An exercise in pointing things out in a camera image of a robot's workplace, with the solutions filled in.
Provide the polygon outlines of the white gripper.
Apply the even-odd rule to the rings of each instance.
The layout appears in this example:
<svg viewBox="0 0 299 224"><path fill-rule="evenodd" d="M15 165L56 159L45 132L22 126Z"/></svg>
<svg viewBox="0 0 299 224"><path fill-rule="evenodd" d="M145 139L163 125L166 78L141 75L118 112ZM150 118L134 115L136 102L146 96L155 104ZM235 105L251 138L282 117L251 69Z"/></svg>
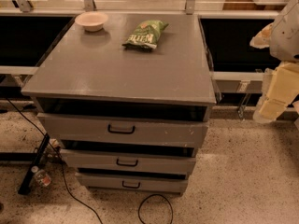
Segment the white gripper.
<svg viewBox="0 0 299 224"><path fill-rule="evenodd" d="M249 45L265 49L281 62L274 70L266 68L263 73L262 96L253 119L261 124L275 121L299 95L299 0L290 0L266 25Z"/></svg>

